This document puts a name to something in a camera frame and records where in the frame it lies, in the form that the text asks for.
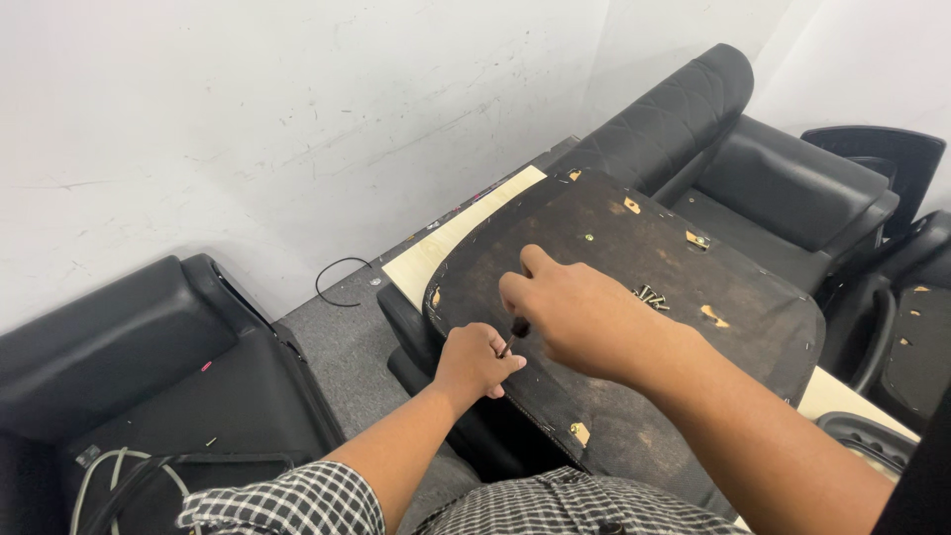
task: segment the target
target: fingers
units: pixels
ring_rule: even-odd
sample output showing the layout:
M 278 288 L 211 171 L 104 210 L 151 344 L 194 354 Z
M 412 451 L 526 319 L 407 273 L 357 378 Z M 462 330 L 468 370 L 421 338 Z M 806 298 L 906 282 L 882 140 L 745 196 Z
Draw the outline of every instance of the fingers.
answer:
M 515 316 L 526 316 L 525 299 L 531 291 L 529 279 L 509 271 L 498 280 L 498 293 L 502 296 L 502 306 Z
M 522 274 L 531 279 L 534 273 L 551 264 L 557 264 L 544 249 L 537 245 L 527 245 L 522 248 L 518 255 L 518 260 L 522 264 Z

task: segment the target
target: gray carpet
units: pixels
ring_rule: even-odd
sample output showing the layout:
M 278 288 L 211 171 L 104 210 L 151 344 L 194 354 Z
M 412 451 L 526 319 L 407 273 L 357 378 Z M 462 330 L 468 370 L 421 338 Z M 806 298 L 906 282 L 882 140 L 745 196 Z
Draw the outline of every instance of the gray carpet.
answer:
M 545 168 L 577 142 L 577 138 L 568 138 L 526 166 Z M 497 188 L 526 166 L 480 192 L 479 196 Z M 447 213 L 438 221 L 442 225 L 456 214 L 455 211 Z M 370 267 L 362 267 L 322 291 L 331 301 L 360 303 L 359 307 L 334 307 L 315 297 L 278 321 L 301 343 L 301 352 L 347 438 L 356 436 L 409 399 L 386 368 L 386 359 L 398 342 L 377 305 L 376 296 L 377 290 L 390 282 L 382 266 L 431 232 L 421 230 L 412 240 L 396 245 L 378 258 L 365 259 L 370 261 Z M 377 278 L 380 284 L 371 285 Z M 414 495 L 399 533 L 409 533 L 434 509 L 478 485 L 481 482 L 469 464 L 444 443 Z

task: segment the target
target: quilted leather cushion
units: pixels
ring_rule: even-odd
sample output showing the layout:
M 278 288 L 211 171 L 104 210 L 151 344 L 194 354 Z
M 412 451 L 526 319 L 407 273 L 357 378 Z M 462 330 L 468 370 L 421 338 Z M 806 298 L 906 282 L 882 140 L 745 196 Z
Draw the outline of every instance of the quilted leather cushion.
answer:
M 653 195 L 736 121 L 752 92 L 747 58 L 717 45 L 581 140 L 552 170 L 600 169 Z

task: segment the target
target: black cable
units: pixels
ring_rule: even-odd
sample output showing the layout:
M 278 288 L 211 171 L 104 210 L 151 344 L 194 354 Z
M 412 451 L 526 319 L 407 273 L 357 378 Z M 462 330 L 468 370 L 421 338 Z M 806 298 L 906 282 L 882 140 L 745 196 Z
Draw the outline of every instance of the black cable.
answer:
M 317 274 L 317 280 L 314 281 L 314 289 L 317 290 L 317 294 L 320 296 L 320 298 L 321 298 L 322 300 L 324 300 L 324 301 L 326 301 L 327 303 L 333 305 L 334 307 L 359 307 L 360 303 L 354 303 L 353 305 L 344 305 L 343 303 L 334 303 L 333 301 L 331 301 L 331 300 L 327 299 L 326 297 L 324 297 L 322 293 L 320 293 L 320 276 L 321 276 L 327 269 L 330 269 L 330 268 L 332 268 L 333 266 L 336 266 L 337 264 L 339 264 L 340 262 L 343 262 L 344 260 L 359 260 L 360 262 L 363 262 L 364 264 L 366 264 L 367 267 L 369 267 L 370 269 L 373 269 L 373 266 L 370 266 L 370 263 L 367 262 L 367 261 L 365 261 L 365 260 L 363 260 L 362 258 L 357 258 L 356 256 L 348 256 L 348 257 L 346 257 L 346 258 L 341 258 L 341 259 L 339 259 L 337 262 L 334 262 L 333 264 L 331 264 L 330 266 L 325 267 L 324 269 L 322 269 L 322 270 L 320 271 L 320 273 Z

